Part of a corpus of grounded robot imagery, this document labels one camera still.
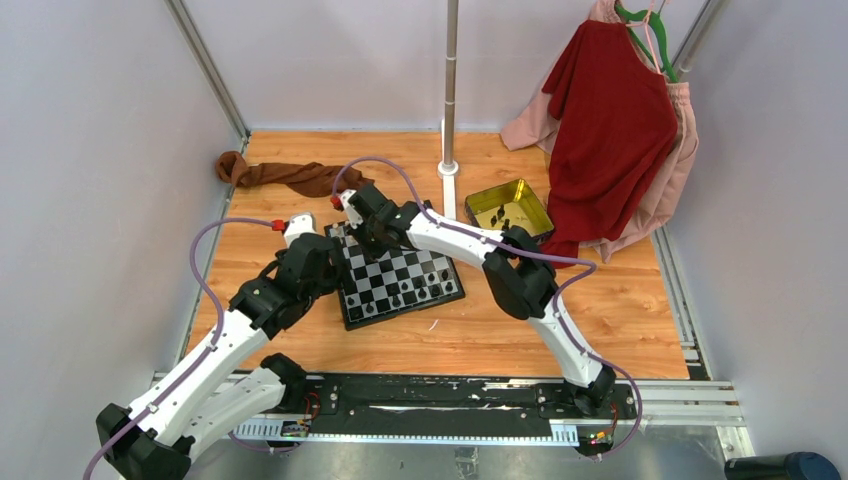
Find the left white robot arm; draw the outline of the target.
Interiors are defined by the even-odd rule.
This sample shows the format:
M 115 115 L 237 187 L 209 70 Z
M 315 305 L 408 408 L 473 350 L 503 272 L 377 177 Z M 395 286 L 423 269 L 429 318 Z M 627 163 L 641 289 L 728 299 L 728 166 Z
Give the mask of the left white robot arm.
M 296 324 L 341 284 L 338 242 L 307 232 L 245 282 L 220 321 L 176 367 L 127 407 L 96 419 L 103 458 L 125 479 L 182 479 L 219 439 L 256 414 L 298 411 L 305 372 L 282 354 L 239 384 L 222 386 L 244 360 Z

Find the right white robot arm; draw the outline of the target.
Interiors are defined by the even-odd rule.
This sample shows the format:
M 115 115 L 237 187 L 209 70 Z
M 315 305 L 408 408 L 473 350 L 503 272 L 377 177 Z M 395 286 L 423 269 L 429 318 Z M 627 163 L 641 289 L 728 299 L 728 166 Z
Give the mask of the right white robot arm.
M 406 247 L 442 254 L 481 271 L 498 307 L 530 324 L 554 355 L 572 389 L 575 411 L 592 418 L 609 407 L 616 373 L 567 311 L 554 258 L 542 254 L 525 229 L 481 229 L 448 219 L 420 202 L 399 206 L 371 184 L 336 194 L 331 202 L 347 216 L 357 242 L 374 256 Z

